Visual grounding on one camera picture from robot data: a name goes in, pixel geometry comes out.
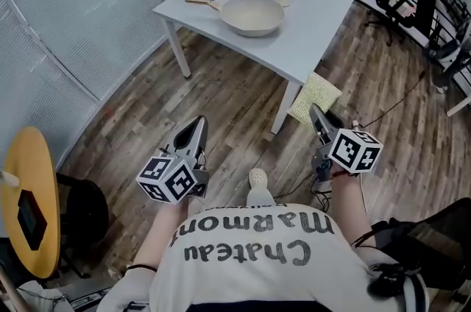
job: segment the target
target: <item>white t-shirt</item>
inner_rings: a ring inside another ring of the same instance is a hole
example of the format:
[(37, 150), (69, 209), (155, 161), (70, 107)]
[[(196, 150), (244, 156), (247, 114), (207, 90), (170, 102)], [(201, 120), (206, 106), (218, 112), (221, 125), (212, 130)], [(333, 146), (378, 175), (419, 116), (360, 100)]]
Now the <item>white t-shirt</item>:
[(131, 301), (149, 303), (152, 312), (243, 301), (316, 301), (335, 312), (403, 311), (402, 298), (368, 294), (370, 283), (368, 266), (319, 210), (211, 208), (175, 231), (157, 273), (129, 270), (99, 311), (122, 311)]

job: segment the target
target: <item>yellow cloth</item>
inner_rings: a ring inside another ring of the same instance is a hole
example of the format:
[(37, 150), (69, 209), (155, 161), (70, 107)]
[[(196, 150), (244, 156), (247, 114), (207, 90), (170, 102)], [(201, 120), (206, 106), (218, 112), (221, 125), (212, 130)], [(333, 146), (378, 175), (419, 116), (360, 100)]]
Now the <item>yellow cloth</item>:
[(336, 86), (312, 72), (293, 105), (289, 108), (288, 114), (314, 130), (309, 116), (311, 105), (317, 104), (322, 112), (326, 113), (340, 95), (341, 91)]

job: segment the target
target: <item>yellow round table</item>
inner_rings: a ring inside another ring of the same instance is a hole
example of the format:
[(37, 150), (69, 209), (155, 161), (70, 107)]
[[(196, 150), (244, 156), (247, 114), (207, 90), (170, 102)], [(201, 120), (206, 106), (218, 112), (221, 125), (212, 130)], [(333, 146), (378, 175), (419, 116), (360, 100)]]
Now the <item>yellow round table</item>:
[[(34, 127), (22, 129), (8, 149), (4, 170), (19, 180), (18, 188), (1, 186), (1, 205), (8, 238), (21, 263), (36, 277), (47, 278), (60, 254), (60, 210), (57, 181), (47, 143)], [(37, 250), (31, 250), (18, 221), (21, 191), (31, 191), (46, 220)]]

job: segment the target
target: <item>white sneaker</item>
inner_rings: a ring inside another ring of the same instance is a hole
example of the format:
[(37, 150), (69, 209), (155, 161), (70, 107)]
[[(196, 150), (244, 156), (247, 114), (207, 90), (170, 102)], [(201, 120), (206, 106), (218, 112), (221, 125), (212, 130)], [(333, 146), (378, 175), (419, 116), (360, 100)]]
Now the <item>white sneaker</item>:
[(268, 188), (268, 177), (261, 168), (253, 168), (249, 172), (250, 188)]

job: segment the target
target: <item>floor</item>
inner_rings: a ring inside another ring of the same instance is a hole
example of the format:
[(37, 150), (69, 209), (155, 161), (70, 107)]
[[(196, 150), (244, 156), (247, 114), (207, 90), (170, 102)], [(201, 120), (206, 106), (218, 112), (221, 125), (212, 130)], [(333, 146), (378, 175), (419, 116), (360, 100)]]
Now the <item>floor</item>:
[[(316, 68), (343, 91), (332, 110), (347, 125), (378, 117), (428, 69), (415, 43), (395, 41), (388, 48), (386, 30), (364, 28), (367, 18), (366, 8), (354, 3)], [(311, 171), (319, 142), (309, 129), (288, 117), (278, 135), (270, 133), (287, 82), (212, 40), (185, 29), (179, 36), (191, 78), (183, 77), (165, 43), (113, 95), (61, 169), (95, 181), (107, 197), (111, 226), (88, 259), (92, 268), (104, 263), (122, 272), (132, 260), (159, 208), (135, 175), (166, 134), (186, 119), (201, 114), (210, 125), (210, 185), (204, 202), (192, 202), (193, 212), (243, 204), (247, 174), (255, 166), (267, 172), (274, 195), (290, 191)], [(445, 115), (461, 99), (455, 88), (439, 95), (428, 74), (402, 104), (368, 127), (384, 143), (375, 172), (363, 178), (371, 222), (425, 218), (471, 195), (470, 110)], [(316, 206), (310, 181), (282, 200)]]

